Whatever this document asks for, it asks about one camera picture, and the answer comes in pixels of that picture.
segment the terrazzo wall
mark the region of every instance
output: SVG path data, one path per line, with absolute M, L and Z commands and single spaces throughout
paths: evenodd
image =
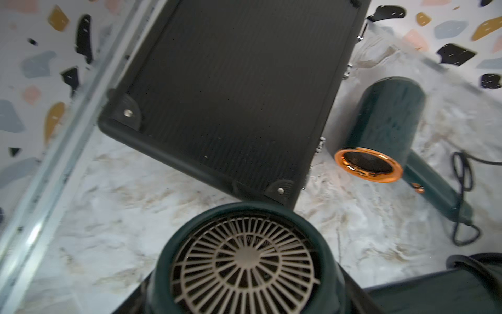
M 72 110 L 124 1 L 0 0 L 0 221 Z
M 372 0 L 367 17 L 502 101 L 501 0 Z

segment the black case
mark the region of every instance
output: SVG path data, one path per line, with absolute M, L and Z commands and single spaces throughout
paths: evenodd
M 169 0 L 98 125 L 238 198 L 292 209 L 368 5 Z

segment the black power cord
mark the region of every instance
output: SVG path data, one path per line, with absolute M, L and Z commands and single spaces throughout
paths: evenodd
M 458 159 L 460 161 L 460 166 L 461 166 L 460 169 L 457 168 L 456 159 Z M 466 241 L 457 240 L 458 226 L 460 225 L 460 221 L 459 221 L 460 220 L 460 208 L 462 207 L 462 204 L 464 203 L 464 194 L 465 194 L 465 192 L 472 191 L 472 189 L 474 188 L 474 174 L 472 172 L 472 168 L 469 163 L 469 159 L 472 159 L 474 161 L 477 161 L 477 162 L 483 163 L 483 164 L 487 164 L 487 165 L 502 166 L 502 162 L 494 162 L 494 161 L 480 159 L 480 158 L 474 157 L 474 156 L 466 153 L 465 151 L 453 152 L 453 154 L 451 154 L 451 166 L 453 169 L 453 173 L 455 174 L 455 177 L 457 178 L 458 183 L 460 183 L 460 192 L 457 194 L 457 203 L 455 204 L 455 207 L 454 207 L 454 209 L 456 209 L 456 212 L 457 212 L 457 219 L 456 219 L 455 226 L 453 227 L 453 232 L 451 235 L 451 241 L 456 246 L 469 245 L 471 243 L 474 243 L 477 239 L 479 239 L 479 237 L 481 237 L 481 229 L 478 228 L 478 226 L 476 226 L 473 223 L 464 223 L 464 225 L 469 226 L 469 227 L 473 228 L 474 230 L 476 230 L 476 235 Z

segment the air intake grille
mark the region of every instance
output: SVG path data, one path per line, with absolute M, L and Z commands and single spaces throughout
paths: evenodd
M 182 244 L 171 293 L 192 314 L 299 313 L 315 294 L 319 269 L 308 239 L 283 219 L 226 216 Z

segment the marble countertop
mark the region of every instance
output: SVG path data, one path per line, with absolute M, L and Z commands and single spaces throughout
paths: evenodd
M 421 78 L 428 95 L 413 148 L 452 186 L 456 188 L 449 154 L 458 147 L 502 160 L 502 109 L 495 102 L 479 100 L 478 94 L 469 98 L 462 84 L 445 83 L 442 75 L 429 75 L 428 69 L 407 61 L 406 53 L 388 48 L 376 39 L 356 47 L 351 76 L 340 87 L 325 129 L 327 149 L 314 157 L 295 207 L 363 287 L 444 270 L 452 254 L 502 251 L 502 211 L 497 206 L 502 195 L 496 190 L 502 169 L 474 166 L 478 185 L 467 200 L 484 235 L 457 248 L 449 240 L 452 223 L 405 182 L 364 181 L 331 157 L 343 117 L 364 89 L 382 77 L 401 75 Z M 93 157 L 19 314 L 112 312 L 154 268 L 178 228 L 209 208 L 237 201 L 99 130 L 86 150 Z

